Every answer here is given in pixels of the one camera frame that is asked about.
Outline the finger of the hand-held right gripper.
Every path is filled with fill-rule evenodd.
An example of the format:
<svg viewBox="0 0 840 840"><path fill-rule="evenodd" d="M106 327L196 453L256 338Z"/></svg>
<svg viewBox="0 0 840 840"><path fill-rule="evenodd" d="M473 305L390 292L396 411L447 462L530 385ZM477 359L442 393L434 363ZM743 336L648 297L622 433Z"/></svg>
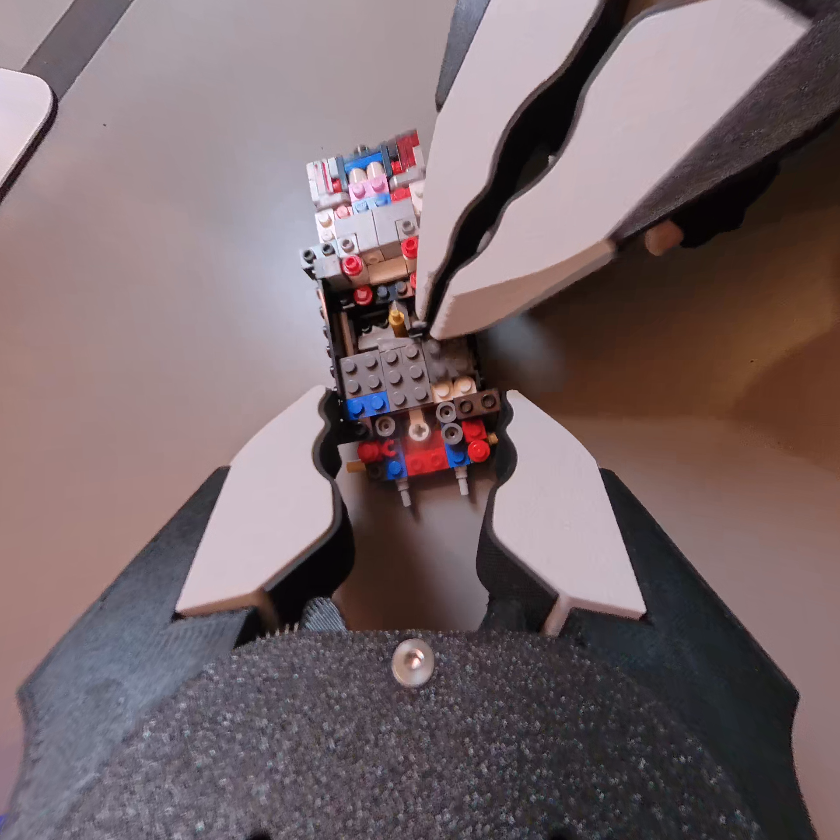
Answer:
<svg viewBox="0 0 840 840"><path fill-rule="evenodd" d="M427 325L456 234L490 186L502 141L528 101L574 56L603 5L488 3L437 116L428 155L416 264L416 311Z"/></svg>
<svg viewBox="0 0 840 840"><path fill-rule="evenodd" d="M679 3L635 19L588 82L558 160L448 282L431 335L486 329L606 265L620 223L810 26L778 2Z"/></svg>

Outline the person's right hand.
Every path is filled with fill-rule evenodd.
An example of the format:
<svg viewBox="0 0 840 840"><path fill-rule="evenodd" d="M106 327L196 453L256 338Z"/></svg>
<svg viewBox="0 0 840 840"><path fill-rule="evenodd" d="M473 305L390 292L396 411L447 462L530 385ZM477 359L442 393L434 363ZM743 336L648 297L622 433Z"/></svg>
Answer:
<svg viewBox="0 0 840 840"><path fill-rule="evenodd" d="M644 246L650 255L660 257L680 245L684 236L685 231L682 227L673 220L666 219L644 233Z"/></svg>

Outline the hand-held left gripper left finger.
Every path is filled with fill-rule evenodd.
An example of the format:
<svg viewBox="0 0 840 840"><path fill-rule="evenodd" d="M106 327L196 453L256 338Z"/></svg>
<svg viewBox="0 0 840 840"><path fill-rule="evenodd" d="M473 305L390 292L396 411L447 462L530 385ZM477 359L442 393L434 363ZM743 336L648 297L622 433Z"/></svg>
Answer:
<svg viewBox="0 0 840 840"><path fill-rule="evenodd" d="M255 607L264 625L296 622L331 596L354 564L341 468L338 397L311 388L233 458L176 611L199 616Z"/></svg>

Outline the partly built lego car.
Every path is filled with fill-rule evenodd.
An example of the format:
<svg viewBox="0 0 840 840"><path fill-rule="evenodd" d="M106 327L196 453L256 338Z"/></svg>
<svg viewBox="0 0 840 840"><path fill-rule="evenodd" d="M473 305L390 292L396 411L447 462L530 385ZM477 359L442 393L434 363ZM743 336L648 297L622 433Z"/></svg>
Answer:
<svg viewBox="0 0 840 840"><path fill-rule="evenodd" d="M307 164L317 241L299 250L314 281L339 396L343 435L369 480L391 482L404 506L410 479L468 468L497 443L498 389L476 341L437 340L416 312L425 161L409 130Z"/></svg>

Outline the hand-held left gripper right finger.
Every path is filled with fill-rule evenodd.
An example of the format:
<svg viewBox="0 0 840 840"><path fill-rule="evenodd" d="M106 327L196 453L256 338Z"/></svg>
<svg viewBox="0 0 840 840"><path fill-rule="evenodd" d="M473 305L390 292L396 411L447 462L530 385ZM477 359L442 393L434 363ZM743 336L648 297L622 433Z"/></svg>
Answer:
<svg viewBox="0 0 840 840"><path fill-rule="evenodd" d="M559 634L575 608L632 620L646 613L594 457L518 391L502 401L496 467L476 570L526 625Z"/></svg>

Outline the white book stand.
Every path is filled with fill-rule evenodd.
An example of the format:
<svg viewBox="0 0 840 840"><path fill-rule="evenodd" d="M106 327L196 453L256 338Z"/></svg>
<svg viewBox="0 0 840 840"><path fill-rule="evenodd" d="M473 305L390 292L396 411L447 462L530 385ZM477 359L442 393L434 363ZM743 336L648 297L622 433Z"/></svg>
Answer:
<svg viewBox="0 0 840 840"><path fill-rule="evenodd" d="M56 95L46 81L1 69L1 198L45 138L56 112Z"/></svg>

